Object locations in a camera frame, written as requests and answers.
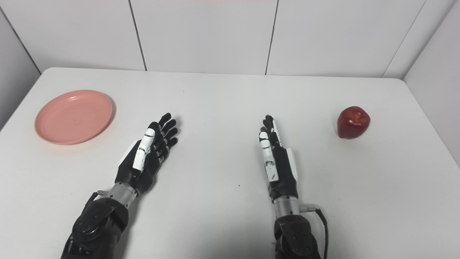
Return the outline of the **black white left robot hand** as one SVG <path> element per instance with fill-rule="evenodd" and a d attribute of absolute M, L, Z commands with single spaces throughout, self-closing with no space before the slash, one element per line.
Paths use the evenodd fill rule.
<path fill-rule="evenodd" d="M 176 125 L 171 113 L 164 114 L 158 122 L 152 122 L 121 161 L 115 183 L 130 186 L 135 195 L 148 191 L 171 148 L 179 141 Z"/>

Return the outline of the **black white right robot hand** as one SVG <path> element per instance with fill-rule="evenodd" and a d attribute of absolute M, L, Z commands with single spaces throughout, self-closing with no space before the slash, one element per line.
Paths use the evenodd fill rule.
<path fill-rule="evenodd" d="M 274 203 L 281 197 L 299 198 L 292 152 L 282 146 L 276 122 L 271 115 L 266 115 L 262 123 L 258 140 L 269 182 L 268 190 L 271 201 Z"/>

